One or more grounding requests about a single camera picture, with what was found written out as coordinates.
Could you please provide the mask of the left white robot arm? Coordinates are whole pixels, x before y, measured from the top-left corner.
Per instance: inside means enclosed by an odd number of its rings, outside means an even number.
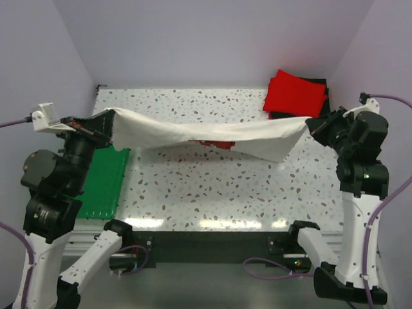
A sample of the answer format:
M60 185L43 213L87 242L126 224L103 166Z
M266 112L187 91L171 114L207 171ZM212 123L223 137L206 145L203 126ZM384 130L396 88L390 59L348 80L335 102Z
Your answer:
M96 242L64 273L60 266L82 202L83 186L97 149L111 145L115 112L90 118L57 118L34 111L25 120L37 132L56 135L64 146L55 154L40 149L23 164L21 185L30 193L21 240L26 257L19 292L10 308L77 308L80 293L116 251L133 246L132 227L119 220L104 225Z

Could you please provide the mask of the white t shirt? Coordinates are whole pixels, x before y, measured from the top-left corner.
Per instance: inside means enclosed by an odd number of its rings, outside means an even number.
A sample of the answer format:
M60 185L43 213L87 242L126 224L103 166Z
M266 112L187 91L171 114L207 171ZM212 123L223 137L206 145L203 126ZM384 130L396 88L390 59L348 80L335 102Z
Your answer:
M113 146L117 150L139 147L154 149L178 145L220 145L260 159L279 163L306 131L307 117L262 120L238 124L172 124L140 113L106 108L115 113Z

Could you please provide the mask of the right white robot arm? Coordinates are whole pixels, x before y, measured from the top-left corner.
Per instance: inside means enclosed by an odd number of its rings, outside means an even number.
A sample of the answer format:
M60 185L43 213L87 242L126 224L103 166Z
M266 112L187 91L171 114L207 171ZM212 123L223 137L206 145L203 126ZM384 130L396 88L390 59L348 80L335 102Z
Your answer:
M337 154L336 175L344 213L341 253L336 255L317 224L295 221L286 244L305 251L314 270L320 298L348 303L385 305L388 294L379 286L376 255L378 207L388 196L389 171L378 159L388 133L388 121L372 111L339 108L306 120L312 138Z

